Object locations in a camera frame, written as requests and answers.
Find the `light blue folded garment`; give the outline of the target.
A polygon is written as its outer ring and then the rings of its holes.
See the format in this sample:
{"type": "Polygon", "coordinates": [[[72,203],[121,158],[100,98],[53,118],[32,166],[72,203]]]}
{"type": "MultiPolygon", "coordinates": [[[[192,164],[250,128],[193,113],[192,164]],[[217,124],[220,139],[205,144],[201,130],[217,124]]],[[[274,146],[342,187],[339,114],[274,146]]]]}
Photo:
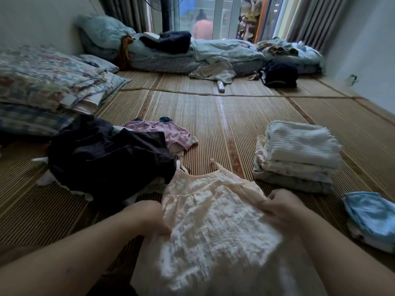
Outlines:
{"type": "Polygon", "coordinates": [[[352,192],[343,196],[352,238],[395,255],[395,203],[373,192],[352,192]]]}

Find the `white ribbed folded towel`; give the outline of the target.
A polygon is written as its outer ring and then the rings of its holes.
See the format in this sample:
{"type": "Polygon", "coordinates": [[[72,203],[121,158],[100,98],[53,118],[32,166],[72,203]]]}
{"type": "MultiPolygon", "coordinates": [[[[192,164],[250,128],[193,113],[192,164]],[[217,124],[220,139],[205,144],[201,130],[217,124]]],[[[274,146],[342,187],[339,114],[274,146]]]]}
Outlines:
{"type": "Polygon", "coordinates": [[[328,128],[275,120],[266,129],[269,160],[339,169],[342,145],[328,128]]]}

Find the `orange-brown plush toy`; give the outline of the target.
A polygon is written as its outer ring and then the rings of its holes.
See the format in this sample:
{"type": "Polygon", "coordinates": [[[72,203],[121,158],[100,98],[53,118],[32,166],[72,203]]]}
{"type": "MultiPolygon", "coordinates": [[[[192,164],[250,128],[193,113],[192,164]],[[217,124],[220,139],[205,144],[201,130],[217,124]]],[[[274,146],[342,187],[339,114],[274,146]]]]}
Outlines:
{"type": "Polygon", "coordinates": [[[120,71],[131,70],[131,59],[129,45],[133,44],[134,38],[131,35],[125,35],[121,38],[120,48],[116,57],[116,65],[120,71]]]}

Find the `floral folded quilt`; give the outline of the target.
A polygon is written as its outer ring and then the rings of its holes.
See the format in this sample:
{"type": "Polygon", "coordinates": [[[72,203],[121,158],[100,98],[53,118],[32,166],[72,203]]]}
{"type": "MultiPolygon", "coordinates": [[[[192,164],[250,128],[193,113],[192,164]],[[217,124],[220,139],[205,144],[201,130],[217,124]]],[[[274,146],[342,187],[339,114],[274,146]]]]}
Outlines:
{"type": "Polygon", "coordinates": [[[94,114],[130,79],[105,60],[93,63],[53,48],[0,49],[0,104],[94,114]]]}

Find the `glass sliding door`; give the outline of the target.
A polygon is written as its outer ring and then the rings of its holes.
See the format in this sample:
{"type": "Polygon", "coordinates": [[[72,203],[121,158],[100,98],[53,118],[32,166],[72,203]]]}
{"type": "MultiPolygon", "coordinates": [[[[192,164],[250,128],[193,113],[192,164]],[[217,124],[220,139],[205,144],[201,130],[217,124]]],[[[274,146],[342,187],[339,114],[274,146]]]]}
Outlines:
{"type": "Polygon", "coordinates": [[[209,21],[209,39],[241,39],[252,43],[285,35],[295,0],[143,0],[153,31],[189,31],[200,13],[209,21]]]}

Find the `dark navy folded clothes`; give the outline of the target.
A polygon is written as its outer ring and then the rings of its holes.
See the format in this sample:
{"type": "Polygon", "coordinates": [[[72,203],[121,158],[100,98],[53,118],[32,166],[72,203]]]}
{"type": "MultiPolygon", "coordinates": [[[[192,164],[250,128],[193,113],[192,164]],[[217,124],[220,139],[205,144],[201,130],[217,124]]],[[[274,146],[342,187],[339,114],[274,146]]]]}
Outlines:
{"type": "Polygon", "coordinates": [[[167,31],[160,35],[144,32],[139,38],[150,49],[178,55],[190,50],[192,35],[189,31],[167,31]]]}

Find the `person's left forearm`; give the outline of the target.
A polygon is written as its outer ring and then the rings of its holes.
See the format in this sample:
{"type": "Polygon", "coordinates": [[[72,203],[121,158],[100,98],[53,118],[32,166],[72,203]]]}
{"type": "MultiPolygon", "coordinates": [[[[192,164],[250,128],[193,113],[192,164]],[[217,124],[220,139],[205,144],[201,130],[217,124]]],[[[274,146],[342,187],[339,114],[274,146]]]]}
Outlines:
{"type": "Polygon", "coordinates": [[[142,229],[149,204],[126,210],[0,268],[0,296],[83,296],[142,229]]]}

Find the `cream sleeveless child's dress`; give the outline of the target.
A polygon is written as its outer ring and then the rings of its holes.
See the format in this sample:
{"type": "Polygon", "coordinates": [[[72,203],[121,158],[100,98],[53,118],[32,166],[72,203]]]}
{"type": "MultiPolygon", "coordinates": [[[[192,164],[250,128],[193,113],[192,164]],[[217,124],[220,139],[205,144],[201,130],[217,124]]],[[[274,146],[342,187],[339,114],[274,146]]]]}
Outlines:
{"type": "Polygon", "coordinates": [[[170,236],[144,238],[131,287],[138,296],[328,296],[299,238],[262,212],[267,197],[211,159],[177,169],[162,196],[170,236]]]}

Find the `woven bamboo floor mat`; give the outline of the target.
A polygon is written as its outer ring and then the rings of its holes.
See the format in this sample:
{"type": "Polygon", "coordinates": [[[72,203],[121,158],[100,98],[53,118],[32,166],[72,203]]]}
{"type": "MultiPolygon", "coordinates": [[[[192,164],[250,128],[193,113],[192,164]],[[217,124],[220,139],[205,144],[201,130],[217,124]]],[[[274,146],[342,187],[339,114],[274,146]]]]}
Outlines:
{"type": "MultiPolygon", "coordinates": [[[[216,170],[210,159],[253,181],[256,139],[274,120],[327,127],[342,144],[332,194],[297,192],[305,205],[351,238],[342,197],[378,192],[395,202],[395,114],[327,78],[301,78],[296,89],[268,89],[236,79],[225,94],[186,76],[123,72],[131,80],[96,116],[114,125],[134,118],[170,117],[199,140],[184,156],[195,176],[216,170]]],[[[0,266],[105,219],[82,196],[57,184],[40,187],[45,165],[32,159],[45,146],[8,144],[0,159],[0,266]]]]}

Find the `small pale blue pillow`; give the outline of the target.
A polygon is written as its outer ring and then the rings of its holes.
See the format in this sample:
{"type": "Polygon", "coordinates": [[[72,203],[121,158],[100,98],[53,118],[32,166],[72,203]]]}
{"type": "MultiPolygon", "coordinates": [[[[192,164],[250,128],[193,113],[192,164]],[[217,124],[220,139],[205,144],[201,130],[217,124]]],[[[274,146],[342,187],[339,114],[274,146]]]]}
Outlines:
{"type": "Polygon", "coordinates": [[[113,74],[120,71],[119,67],[116,66],[115,64],[113,64],[107,60],[101,59],[99,57],[96,57],[94,55],[81,54],[81,55],[73,55],[72,57],[76,60],[83,62],[83,63],[89,64],[91,66],[94,66],[94,67],[97,67],[100,69],[104,69],[107,72],[110,72],[113,74]]]}

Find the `person's right forearm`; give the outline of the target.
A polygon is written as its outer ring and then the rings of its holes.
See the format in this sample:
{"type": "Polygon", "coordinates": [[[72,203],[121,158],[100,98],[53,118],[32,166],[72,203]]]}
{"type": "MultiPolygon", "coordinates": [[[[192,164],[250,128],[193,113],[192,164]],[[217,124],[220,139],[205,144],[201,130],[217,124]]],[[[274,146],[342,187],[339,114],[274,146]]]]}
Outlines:
{"type": "Polygon", "coordinates": [[[290,209],[328,296],[395,296],[395,273],[304,206],[290,209]]]}

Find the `dark navy garment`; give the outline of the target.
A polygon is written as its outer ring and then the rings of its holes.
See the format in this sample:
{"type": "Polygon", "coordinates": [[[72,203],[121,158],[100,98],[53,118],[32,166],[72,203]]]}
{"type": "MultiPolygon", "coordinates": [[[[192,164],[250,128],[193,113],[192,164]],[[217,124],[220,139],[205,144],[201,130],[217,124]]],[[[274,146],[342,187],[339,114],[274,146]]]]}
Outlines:
{"type": "Polygon", "coordinates": [[[56,181],[93,197],[97,209],[118,212],[123,202],[157,178],[176,171],[163,132],[122,129],[93,115],[80,115],[52,137],[48,167],[56,181]]]}

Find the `grey floor mattress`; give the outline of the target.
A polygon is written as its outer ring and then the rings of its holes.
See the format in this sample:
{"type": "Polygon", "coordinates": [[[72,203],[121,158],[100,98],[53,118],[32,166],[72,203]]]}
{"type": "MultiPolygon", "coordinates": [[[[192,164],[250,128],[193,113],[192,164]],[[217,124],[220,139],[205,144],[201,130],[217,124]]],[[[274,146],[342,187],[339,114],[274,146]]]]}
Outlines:
{"type": "MultiPolygon", "coordinates": [[[[118,60],[116,59],[118,53],[117,50],[103,49],[96,46],[96,44],[94,44],[82,29],[79,29],[79,37],[83,49],[87,54],[99,57],[119,66],[118,60]]],[[[234,62],[231,64],[237,76],[247,76],[261,70],[267,62],[269,62],[269,59],[259,58],[246,62],[234,62]]],[[[297,68],[299,74],[317,74],[323,72],[324,68],[323,63],[308,64],[304,63],[300,58],[297,58],[295,62],[290,64],[297,68]]],[[[200,66],[206,65],[208,65],[206,61],[196,62],[192,55],[172,58],[158,54],[143,56],[130,53],[130,59],[126,64],[125,70],[139,70],[168,74],[190,74],[200,66]]]]}

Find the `grey striped curtain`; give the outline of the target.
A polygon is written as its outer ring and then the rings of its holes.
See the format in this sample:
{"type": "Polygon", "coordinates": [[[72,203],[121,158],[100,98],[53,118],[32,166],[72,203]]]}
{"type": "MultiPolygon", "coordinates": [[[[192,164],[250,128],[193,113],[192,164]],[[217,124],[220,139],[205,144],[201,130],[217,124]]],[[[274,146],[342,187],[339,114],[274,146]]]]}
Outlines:
{"type": "Polygon", "coordinates": [[[304,45],[323,52],[348,2],[299,0],[285,40],[302,41],[304,45]]]}
{"type": "Polygon", "coordinates": [[[111,16],[137,33],[152,29],[151,10],[146,0],[99,0],[106,15],[111,16]]]}

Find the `person's left hand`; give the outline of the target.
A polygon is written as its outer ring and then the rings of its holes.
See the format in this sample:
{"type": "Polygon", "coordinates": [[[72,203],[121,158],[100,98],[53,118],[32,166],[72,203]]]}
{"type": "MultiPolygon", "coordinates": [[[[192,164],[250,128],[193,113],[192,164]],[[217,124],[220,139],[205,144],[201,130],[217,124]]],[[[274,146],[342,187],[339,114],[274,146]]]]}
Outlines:
{"type": "Polygon", "coordinates": [[[142,236],[151,234],[170,235],[171,228],[165,224],[164,212],[159,202],[142,200],[130,206],[136,233],[142,236]]]}

